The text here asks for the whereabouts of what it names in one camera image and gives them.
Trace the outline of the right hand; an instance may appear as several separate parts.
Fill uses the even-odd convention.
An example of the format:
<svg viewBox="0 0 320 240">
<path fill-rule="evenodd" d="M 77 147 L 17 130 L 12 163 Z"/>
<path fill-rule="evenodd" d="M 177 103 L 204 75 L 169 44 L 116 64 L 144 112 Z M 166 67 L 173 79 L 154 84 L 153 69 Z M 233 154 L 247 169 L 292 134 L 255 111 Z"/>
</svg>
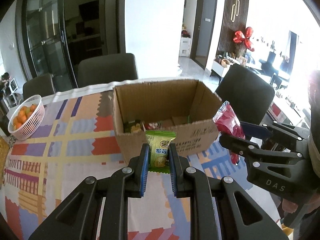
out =
<svg viewBox="0 0 320 240">
<path fill-rule="evenodd" d="M 289 200 L 283 199 L 282 201 L 282 209 L 285 212 L 294 213 L 297 211 L 298 207 L 299 206 L 296 203 L 293 203 Z"/>
</svg>

